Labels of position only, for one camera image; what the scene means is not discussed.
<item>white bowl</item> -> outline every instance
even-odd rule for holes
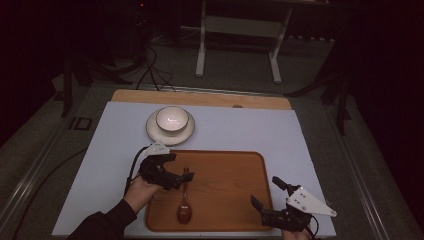
[[[187,112],[176,106],[165,107],[156,114],[157,125],[168,132],[178,132],[187,126]]]

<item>white table surface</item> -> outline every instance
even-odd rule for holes
[[[109,102],[74,180],[53,235],[67,236],[87,216],[107,212],[121,199],[132,161],[144,146],[153,143],[146,121],[162,104]],[[186,106],[196,128],[187,141],[171,149],[256,151],[265,159],[274,209],[285,208],[286,191],[272,183],[278,176],[292,185],[302,185],[325,202],[299,121],[293,110]],[[315,215],[318,237],[335,236],[331,218]],[[152,232],[146,228],[145,211],[125,231],[134,237],[279,237],[281,232]],[[316,224],[311,221],[314,232]]]

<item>gray floor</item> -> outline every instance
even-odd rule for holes
[[[195,77],[196,40],[193,35],[180,45],[174,45],[164,44],[166,39],[159,38],[151,45],[157,53],[154,66],[172,74],[169,83],[177,91],[236,91],[282,96],[312,82],[332,46],[331,42],[286,40],[278,57],[284,82],[275,85],[266,51],[239,48],[237,42],[223,46],[216,39],[210,41],[206,52],[204,76]],[[153,52],[149,51],[151,61],[153,57]],[[134,82],[132,86],[120,86],[100,78],[96,78],[91,88],[76,86],[74,109],[68,118],[60,118],[60,102],[49,101],[4,145],[0,150],[1,206],[17,209],[7,218],[9,224],[2,229],[1,239],[12,239],[22,209],[28,202],[6,205],[15,187],[35,189],[55,166],[87,147],[114,91],[134,88],[144,71],[124,76]],[[159,73],[169,79],[170,75]],[[157,74],[155,79],[159,86],[164,84]],[[60,89],[61,77],[55,82]],[[151,83],[147,75],[141,88],[153,89]],[[172,88],[166,85],[163,90]],[[290,102],[302,126],[327,204],[338,211],[338,216],[333,219],[337,237],[332,239],[424,239],[356,109],[354,99],[350,98],[348,102],[351,119],[346,120],[347,134],[342,137],[334,127],[335,107],[321,104],[321,92],[322,89],[318,89],[290,99]],[[93,125],[87,131],[70,129],[72,117],[92,119]],[[82,159],[83,154],[72,158],[40,188],[17,239],[57,239],[50,234]],[[39,174],[32,179],[38,180],[37,184],[20,182],[22,177],[28,176],[28,171],[37,170]]]

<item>brown spoon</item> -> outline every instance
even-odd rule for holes
[[[188,167],[184,168],[184,173],[189,173]],[[183,183],[183,199],[180,205],[178,206],[177,212],[178,222],[180,222],[181,224],[187,224],[190,221],[192,214],[191,206],[188,202],[187,187],[188,183]]]

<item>spoon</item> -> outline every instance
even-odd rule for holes
[[[184,173],[189,173],[188,167],[184,168]],[[178,206],[178,222],[181,224],[187,224],[191,219],[191,206],[188,202],[188,194],[187,194],[188,183],[183,183],[183,199],[181,200],[180,205]]]

